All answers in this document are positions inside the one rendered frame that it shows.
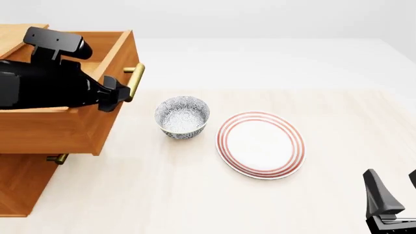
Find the white plate with red rings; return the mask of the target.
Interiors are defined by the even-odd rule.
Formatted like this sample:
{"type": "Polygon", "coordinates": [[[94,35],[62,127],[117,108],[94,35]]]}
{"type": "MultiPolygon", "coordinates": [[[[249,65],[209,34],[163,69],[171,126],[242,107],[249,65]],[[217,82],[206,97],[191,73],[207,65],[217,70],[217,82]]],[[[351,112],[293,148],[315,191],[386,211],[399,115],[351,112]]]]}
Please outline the white plate with red rings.
{"type": "Polygon", "coordinates": [[[234,114],[219,128],[216,149],[232,169],[254,179],[283,179],[306,159],[306,144],[287,120],[261,111],[234,114]]]}

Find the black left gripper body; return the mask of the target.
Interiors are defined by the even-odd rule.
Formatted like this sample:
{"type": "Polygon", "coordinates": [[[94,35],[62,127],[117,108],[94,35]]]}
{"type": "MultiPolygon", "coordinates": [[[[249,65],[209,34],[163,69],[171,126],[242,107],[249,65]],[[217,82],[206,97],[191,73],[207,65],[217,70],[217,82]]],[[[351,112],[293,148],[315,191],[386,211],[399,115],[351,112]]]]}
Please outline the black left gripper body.
{"type": "Polygon", "coordinates": [[[122,101],[123,85],[114,77],[104,75],[103,84],[98,89],[98,110],[112,112],[122,101]]]}

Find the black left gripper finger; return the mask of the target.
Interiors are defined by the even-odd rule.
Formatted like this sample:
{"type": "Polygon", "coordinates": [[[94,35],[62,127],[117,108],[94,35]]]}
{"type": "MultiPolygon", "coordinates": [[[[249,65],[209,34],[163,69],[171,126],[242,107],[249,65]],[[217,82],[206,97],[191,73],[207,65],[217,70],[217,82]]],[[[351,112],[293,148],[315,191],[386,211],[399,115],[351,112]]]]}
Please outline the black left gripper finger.
{"type": "Polygon", "coordinates": [[[122,102],[122,101],[130,102],[131,101],[131,96],[130,96],[131,89],[128,86],[123,85],[122,83],[116,83],[115,91],[117,91],[118,102],[122,102]]]}

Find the wooden drawer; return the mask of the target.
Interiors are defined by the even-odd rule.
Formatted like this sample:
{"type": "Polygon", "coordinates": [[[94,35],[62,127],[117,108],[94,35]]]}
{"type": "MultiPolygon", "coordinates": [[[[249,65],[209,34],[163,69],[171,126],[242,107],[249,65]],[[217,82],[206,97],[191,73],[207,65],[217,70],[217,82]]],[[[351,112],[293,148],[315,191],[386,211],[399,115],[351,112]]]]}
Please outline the wooden drawer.
{"type": "Polygon", "coordinates": [[[47,156],[53,155],[28,156],[24,167],[23,179],[19,188],[21,189],[22,202],[25,204],[25,217],[31,214],[36,202],[58,168],[58,165],[53,161],[46,161],[47,156]]]}
{"type": "MultiPolygon", "coordinates": [[[[99,83],[104,75],[128,84],[138,63],[132,31],[58,32],[30,27],[15,40],[16,46],[0,52],[0,60],[30,63],[40,57],[36,48],[53,52],[51,60],[80,62],[81,69],[99,83]]],[[[99,155],[118,115],[85,107],[0,110],[0,153],[89,153],[99,155]]]]}

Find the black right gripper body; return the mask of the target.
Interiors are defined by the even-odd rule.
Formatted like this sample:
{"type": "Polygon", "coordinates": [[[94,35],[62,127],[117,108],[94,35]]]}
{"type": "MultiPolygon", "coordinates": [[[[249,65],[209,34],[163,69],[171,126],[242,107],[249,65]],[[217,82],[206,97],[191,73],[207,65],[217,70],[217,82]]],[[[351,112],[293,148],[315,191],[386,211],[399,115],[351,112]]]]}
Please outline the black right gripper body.
{"type": "Polygon", "coordinates": [[[366,214],[371,234],[416,234],[416,218],[397,218],[394,213],[366,214]]]}

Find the blue patterned bowl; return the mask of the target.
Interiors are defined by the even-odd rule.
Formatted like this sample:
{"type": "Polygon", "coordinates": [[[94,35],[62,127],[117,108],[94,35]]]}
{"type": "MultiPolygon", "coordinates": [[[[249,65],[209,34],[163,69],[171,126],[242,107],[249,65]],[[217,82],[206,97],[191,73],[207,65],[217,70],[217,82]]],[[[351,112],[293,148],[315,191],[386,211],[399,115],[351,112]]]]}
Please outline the blue patterned bowl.
{"type": "Polygon", "coordinates": [[[154,114],[160,130],[176,140],[186,140],[200,134],[209,117],[208,105],[192,96],[171,97],[163,101],[154,114]]]}

